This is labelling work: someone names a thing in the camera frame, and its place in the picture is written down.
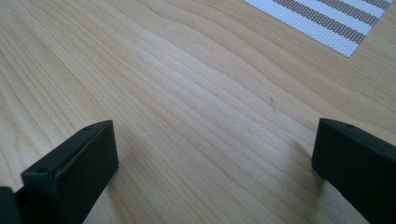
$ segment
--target black holder arm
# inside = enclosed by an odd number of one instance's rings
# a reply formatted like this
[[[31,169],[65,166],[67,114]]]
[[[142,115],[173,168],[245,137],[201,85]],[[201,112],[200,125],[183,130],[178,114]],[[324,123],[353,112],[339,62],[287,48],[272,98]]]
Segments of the black holder arm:
[[[395,146],[350,124],[320,119],[312,167],[370,223],[396,223]]]
[[[113,122],[85,127],[22,172],[15,194],[0,188],[0,223],[82,223],[118,168]]]

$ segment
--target woven mat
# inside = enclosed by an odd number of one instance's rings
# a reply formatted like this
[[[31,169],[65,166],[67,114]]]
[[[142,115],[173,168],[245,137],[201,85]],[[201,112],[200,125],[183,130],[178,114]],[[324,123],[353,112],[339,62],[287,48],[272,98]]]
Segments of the woven mat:
[[[350,57],[392,0],[245,0]]]

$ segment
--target black plastic part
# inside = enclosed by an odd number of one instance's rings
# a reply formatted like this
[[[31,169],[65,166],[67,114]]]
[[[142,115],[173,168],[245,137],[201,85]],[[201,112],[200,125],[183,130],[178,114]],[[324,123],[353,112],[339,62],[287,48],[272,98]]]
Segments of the black plastic part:
[[[22,172],[24,187],[0,206],[17,202],[23,224],[82,223],[118,168],[113,122],[99,122]]]
[[[395,146],[350,124],[320,119],[312,167],[370,223],[396,223]]]
[[[11,188],[0,187],[0,223],[22,224]]]

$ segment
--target gray and white striped mat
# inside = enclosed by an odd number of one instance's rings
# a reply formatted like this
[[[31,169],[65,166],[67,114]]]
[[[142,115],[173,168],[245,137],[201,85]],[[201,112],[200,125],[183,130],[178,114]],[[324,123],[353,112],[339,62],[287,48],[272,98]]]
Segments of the gray and white striped mat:
[[[245,0],[350,57],[392,0]]]

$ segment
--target wooden surface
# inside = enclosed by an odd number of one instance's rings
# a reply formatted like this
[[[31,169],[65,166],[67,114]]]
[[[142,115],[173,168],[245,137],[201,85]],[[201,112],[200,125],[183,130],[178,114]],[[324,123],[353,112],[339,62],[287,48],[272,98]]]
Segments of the wooden surface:
[[[0,185],[113,119],[85,223],[365,223],[311,169],[318,119],[396,144],[396,5],[351,58],[239,0],[1,0]]]

